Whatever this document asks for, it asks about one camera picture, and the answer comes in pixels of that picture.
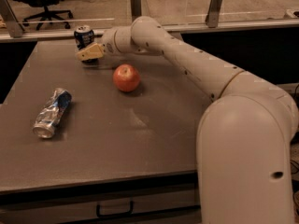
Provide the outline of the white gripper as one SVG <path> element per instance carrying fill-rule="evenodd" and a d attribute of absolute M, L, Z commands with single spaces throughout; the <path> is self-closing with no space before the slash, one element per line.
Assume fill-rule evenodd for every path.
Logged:
<path fill-rule="evenodd" d="M 76 57 L 80 61 L 102 58 L 104 56 L 104 48 L 107 53 L 116 55 L 118 53 L 118 50 L 115 45 L 116 32 L 117 32 L 116 28 L 105 30 L 102 35 L 103 46 L 101 44 L 93 42 L 90 45 L 88 45 L 86 48 L 79 50 L 76 54 Z"/>

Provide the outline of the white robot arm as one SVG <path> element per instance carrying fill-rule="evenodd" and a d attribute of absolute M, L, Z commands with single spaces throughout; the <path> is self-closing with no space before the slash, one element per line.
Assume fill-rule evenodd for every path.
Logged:
<path fill-rule="evenodd" d="M 196 135 L 202 224 L 295 224 L 290 143 L 298 108 L 280 87 L 171 36 L 155 19 L 108 29 L 77 57 L 159 54 L 211 100 Z"/>

